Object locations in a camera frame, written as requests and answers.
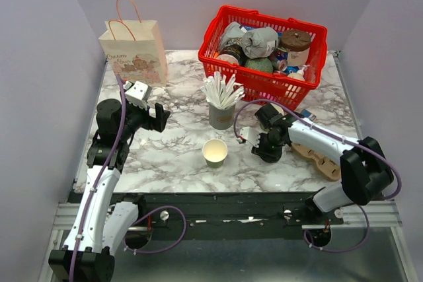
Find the green paper coffee cup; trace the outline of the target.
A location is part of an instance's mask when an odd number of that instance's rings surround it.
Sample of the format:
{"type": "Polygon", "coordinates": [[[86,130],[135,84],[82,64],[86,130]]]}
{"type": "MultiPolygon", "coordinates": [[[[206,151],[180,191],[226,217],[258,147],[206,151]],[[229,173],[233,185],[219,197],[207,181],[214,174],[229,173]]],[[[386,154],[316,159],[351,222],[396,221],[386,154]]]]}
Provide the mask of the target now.
{"type": "Polygon", "coordinates": [[[202,147],[202,154],[210,168],[219,168],[227,157],[228,148],[222,140],[210,139],[202,147]]]}

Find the brown cardboard cup carrier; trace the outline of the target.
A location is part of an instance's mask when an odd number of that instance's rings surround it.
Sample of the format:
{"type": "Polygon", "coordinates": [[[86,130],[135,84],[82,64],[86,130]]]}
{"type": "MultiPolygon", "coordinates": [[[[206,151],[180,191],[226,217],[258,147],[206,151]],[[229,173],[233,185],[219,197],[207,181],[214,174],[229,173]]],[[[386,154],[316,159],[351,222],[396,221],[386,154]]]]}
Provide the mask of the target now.
{"type": "Polygon", "coordinates": [[[340,167],[328,157],[298,143],[292,143],[291,149],[304,159],[313,161],[316,169],[327,180],[335,182],[341,179],[340,167]]]}

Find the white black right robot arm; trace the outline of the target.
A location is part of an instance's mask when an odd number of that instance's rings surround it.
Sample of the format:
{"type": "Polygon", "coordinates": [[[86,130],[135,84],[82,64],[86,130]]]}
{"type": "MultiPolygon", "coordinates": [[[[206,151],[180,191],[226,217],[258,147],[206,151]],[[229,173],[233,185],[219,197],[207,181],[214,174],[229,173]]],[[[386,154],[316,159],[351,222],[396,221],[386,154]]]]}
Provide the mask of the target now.
{"type": "Polygon", "coordinates": [[[387,186],[394,175],[379,143],[371,138],[358,140],[324,129],[293,112],[281,114],[273,105],[263,105],[255,114],[268,131],[261,133],[252,152],[262,160],[278,162],[285,145],[306,146],[340,167],[340,181],[315,193],[304,207],[305,218],[313,224],[326,219],[328,212],[355,203],[367,205],[387,186]]]}

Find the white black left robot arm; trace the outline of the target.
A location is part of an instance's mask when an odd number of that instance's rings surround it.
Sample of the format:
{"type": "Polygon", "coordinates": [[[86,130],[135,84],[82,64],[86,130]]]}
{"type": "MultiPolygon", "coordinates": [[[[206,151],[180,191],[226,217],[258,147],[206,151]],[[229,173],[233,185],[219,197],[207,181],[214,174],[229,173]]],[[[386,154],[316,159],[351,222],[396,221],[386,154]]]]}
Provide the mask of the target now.
{"type": "Polygon", "coordinates": [[[142,195],[109,209],[114,188],[139,129],[163,132],[170,111],[159,103],[155,114],[128,101],[106,99],[96,107],[97,131],[87,153],[85,190],[63,246],[52,250],[48,263],[59,281],[110,281],[115,253],[131,225],[147,216],[142,195]]]}

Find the blue yellow card packet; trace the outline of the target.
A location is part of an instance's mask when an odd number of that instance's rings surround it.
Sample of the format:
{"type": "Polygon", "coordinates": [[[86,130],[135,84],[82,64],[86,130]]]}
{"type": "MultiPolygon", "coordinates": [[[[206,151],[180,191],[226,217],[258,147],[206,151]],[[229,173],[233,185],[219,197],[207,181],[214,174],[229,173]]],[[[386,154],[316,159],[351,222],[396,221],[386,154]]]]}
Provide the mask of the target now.
{"type": "Polygon", "coordinates": [[[310,121],[315,121],[316,120],[316,115],[314,115],[313,113],[311,113],[310,111],[308,111],[307,109],[302,109],[302,111],[300,111],[300,114],[304,117],[307,118],[310,121]]]}

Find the grey straw holder cup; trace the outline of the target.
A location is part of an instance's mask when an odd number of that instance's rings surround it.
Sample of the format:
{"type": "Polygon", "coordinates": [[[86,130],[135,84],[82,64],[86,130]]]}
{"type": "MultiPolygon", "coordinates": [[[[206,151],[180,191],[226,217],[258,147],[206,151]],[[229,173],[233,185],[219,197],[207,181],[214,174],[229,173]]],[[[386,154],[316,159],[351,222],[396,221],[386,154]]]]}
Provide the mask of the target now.
{"type": "Polygon", "coordinates": [[[217,130],[226,130],[233,125],[235,105],[226,109],[219,109],[209,103],[209,124],[217,130]]]}

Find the white wrapped straws bundle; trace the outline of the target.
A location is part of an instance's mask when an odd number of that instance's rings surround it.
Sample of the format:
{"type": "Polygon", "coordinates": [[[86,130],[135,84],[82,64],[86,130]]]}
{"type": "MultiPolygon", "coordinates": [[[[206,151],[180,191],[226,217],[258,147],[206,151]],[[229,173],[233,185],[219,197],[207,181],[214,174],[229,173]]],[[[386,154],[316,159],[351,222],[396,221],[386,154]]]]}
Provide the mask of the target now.
{"type": "Polygon", "coordinates": [[[219,71],[206,77],[200,90],[205,94],[206,102],[218,110],[229,109],[245,97],[244,86],[236,81],[235,74],[227,78],[219,71]]]}

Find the cream printed paper bag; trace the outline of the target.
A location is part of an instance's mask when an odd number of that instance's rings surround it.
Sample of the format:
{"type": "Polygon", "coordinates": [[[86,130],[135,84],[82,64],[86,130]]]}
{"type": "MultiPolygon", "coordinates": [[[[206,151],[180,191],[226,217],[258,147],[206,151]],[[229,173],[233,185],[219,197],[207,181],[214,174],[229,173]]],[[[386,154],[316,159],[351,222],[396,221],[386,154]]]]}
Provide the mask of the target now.
{"type": "Polygon", "coordinates": [[[118,14],[105,25],[99,42],[113,72],[132,82],[164,87],[168,68],[158,22],[140,16],[125,20],[118,14]]]}

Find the white pump bottle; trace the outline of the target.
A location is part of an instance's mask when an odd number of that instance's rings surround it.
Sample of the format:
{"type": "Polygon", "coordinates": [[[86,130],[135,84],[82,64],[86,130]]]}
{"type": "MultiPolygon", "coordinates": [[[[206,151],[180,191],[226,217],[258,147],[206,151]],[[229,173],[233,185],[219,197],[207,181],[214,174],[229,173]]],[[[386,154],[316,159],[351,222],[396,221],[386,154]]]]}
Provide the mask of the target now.
{"type": "Polygon", "coordinates": [[[286,69],[286,73],[288,77],[290,78],[304,81],[305,80],[304,74],[308,68],[309,68],[309,65],[288,66],[286,69]]]}

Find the green textured ball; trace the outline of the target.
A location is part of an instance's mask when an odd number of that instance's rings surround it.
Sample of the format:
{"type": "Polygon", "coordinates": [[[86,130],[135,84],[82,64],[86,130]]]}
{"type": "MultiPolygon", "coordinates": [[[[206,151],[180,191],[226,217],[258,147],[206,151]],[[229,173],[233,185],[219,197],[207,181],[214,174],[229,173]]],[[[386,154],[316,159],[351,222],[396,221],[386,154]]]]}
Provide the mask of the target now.
{"type": "Polygon", "coordinates": [[[247,59],[245,62],[245,67],[268,74],[272,74],[274,71],[272,62],[267,57],[247,59]]]}

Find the red blue drink can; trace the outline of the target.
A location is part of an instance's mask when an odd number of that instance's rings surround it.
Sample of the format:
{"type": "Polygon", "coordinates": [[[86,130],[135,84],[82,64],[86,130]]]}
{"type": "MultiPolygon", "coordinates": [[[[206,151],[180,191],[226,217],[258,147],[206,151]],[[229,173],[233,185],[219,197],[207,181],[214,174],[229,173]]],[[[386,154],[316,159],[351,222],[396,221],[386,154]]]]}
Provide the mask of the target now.
{"type": "Polygon", "coordinates": [[[268,57],[275,71],[284,72],[288,67],[288,53],[273,53],[268,57]]]}

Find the red plastic shopping basket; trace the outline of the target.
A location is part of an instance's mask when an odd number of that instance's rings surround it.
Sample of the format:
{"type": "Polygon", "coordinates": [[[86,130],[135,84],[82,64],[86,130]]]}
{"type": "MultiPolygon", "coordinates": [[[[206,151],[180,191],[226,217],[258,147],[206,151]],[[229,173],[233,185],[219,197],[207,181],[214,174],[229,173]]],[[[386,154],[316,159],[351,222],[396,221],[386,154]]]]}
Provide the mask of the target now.
{"type": "Polygon", "coordinates": [[[295,18],[277,18],[263,15],[257,10],[242,9],[228,5],[222,6],[210,22],[198,59],[203,63],[208,77],[216,71],[236,81],[245,88],[243,100],[259,98],[275,100],[290,110],[295,110],[311,90],[315,90],[321,81],[321,75],[327,58],[327,28],[318,24],[297,20],[295,18]],[[291,28],[303,30],[311,35],[311,50],[306,64],[304,80],[289,78],[286,75],[268,74],[254,69],[230,64],[216,59],[220,37],[229,23],[236,21],[251,27],[270,26],[277,32],[291,28]]]}

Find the dark printed paper cup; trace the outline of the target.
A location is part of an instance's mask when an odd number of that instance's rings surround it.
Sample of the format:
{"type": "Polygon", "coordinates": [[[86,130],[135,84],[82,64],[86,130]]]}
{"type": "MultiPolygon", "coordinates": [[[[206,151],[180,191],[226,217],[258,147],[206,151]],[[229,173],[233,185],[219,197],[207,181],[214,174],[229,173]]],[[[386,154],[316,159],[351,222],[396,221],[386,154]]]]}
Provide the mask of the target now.
{"type": "Polygon", "coordinates": [[[246,55],[241,47],[241,38],[231,38],[219,51],[216,59],[230,64],[243,65],[246,55]]]}

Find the brown lidded white tub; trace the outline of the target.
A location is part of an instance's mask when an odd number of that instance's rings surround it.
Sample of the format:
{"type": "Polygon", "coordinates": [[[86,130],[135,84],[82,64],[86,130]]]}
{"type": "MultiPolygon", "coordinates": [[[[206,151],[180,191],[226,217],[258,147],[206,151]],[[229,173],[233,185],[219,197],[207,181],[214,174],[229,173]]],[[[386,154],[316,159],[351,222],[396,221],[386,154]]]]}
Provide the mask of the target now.
{"type": "Polygon", "coordinates": [[[287,51],[288,65],[299,67],[304,65],[309,57],[311,35],[298,29],[286,30],[280,40],[281,46],[287,51]]]}

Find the black mounting base rail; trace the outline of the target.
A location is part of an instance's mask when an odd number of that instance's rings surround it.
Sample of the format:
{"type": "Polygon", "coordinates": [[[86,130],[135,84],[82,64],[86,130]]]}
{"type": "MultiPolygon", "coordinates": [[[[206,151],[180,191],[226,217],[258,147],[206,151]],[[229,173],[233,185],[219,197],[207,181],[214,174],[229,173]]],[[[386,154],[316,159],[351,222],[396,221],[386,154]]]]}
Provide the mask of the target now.
{"type": "Polygon", "coordinates": [[[139,216],[152,212],[156,241],[300,239],[303,227],[343,224],[334,211],[314,213],[309,192],[117,193],[111,202],[137,204],[139,216]]]}

